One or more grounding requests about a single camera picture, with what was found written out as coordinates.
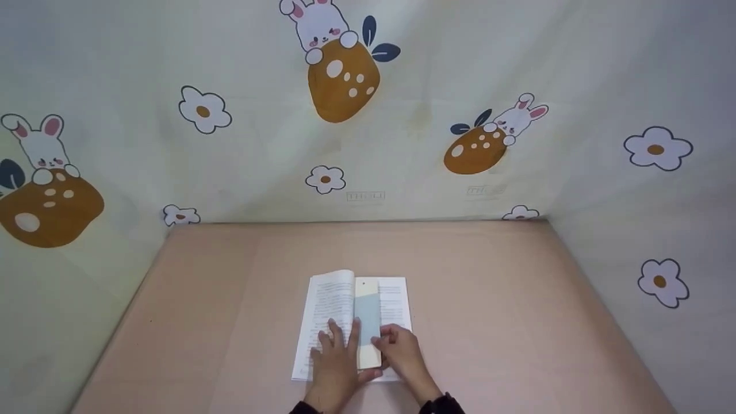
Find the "dark sleeve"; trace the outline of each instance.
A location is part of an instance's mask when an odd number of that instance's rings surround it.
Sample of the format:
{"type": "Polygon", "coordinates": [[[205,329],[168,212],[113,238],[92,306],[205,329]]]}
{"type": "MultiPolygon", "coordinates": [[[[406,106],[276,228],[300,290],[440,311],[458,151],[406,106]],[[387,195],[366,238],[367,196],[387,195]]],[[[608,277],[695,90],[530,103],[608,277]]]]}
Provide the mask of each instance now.
{"type": "Polygon", "coordinates": [[[419,414],[465,414],[465,411],[450,393],[446,393],[434,401],[427,401],[419,410],[419,414]]]}
{"type": "Polygon", "coordinates": [[[305,403],[304,401],[299,401],[299,404],[297,404],[296,407],[289,413],[289,414],[319,414],[317,410],[312,408],[311,405],[305,403]]]}

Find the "hand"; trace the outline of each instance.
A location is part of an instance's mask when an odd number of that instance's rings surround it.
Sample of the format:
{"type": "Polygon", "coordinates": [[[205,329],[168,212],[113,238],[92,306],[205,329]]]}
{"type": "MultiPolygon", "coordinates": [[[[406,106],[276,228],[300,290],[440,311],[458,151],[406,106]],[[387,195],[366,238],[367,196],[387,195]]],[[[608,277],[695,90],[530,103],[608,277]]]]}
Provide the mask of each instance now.
{"type": "Polygon", "coordinates": [[[358,373],[358,336],[361,331],[361,321],[358,318],[353,321],[347,348],[342,329],[332,319],[328,321],[328,325],[333,339],[319,331],[322,353],[317,348],[312,348],[314,382],[304,397],[304,402],[320,413],[337,414],[360,386],[383,373],[380,369],[358,373]]]}
{"type": "Polygon", "coordinates": [[[371,342],[386,357],[387,366],[393,367],[406,382],[420,406],[442,396],[424,363],[419,340],[411,331],[394,323],[384,325],[381,337],[373,337],[371,342]]]}

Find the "person's right hand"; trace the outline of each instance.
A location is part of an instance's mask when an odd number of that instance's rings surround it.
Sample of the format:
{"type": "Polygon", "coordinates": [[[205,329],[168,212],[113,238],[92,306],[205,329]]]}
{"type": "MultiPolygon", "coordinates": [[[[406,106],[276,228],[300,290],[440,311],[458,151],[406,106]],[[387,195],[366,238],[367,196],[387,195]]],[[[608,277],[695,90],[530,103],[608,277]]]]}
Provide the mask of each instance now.
{"type": "Polygon", "coordinates": [[[408,329],[394,323],[381,327],[381,337],[371,339],[373,345],[386,357],[389,366],[406,382],[420,406],[442,396],[427,370],[419,340],[408,329]]]}

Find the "bookmark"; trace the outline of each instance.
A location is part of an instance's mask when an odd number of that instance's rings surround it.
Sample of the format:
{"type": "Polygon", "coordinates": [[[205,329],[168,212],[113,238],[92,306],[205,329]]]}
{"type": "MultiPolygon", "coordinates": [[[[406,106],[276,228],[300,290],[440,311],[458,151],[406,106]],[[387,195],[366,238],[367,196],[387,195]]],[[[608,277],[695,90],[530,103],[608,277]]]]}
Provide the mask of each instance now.
{"type": "Polygon", "coordinates": [[[355,317],[361,319],[358,341],[358,369],[381,366],[381,352],[370,342],[372,337],[381,336],[381,299],[378,281],[358,278],[355,281],[355,317]]]}

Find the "white bunny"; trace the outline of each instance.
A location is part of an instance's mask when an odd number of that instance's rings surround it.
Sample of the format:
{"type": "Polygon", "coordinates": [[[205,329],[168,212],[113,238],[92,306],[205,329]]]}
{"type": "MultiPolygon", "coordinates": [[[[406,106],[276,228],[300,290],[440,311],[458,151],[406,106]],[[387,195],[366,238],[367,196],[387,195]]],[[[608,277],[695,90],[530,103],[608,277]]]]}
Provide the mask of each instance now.
{"type": "Polygon", "coordinates": [[[61,116],[47,115],[39,130],[33,130],[24,117],[14,113],[3,115],[0,123],[21,143],[23,152],[35,169],[32,177],[34,183],[39,186],[51,183],[54,179],[52,169],[63,169],[70,176],[79,177],[79,170],[69,163],[64,144],[59,140],[64,129],[61,116]]]}
{"type": "Polygon", "coordinates": [[[505,110],[491,122],[491,124],[497,125],[506,133],[503,143],[507,147],[512,146],[516,142],[516,137],[521,135],[532,121],[542,118],[549,111],[547,105],[540,105],[530,109],[529,107],[533,101],[534,95],[522,94],[513,108],[505,110]]]}
{"type": "Polygon", "coordinates": [[[307,52],[305,60],[310,65],[322,61],[322,46],[327,42],[340,39],[340,44],[346,49],[358,43],[358,33],[350,30],[332,0],[314,0],[308,6],[303,0],[281,0],[278,6],[281,14],[297,24],[297,36],[302,49],[307,52]]]}

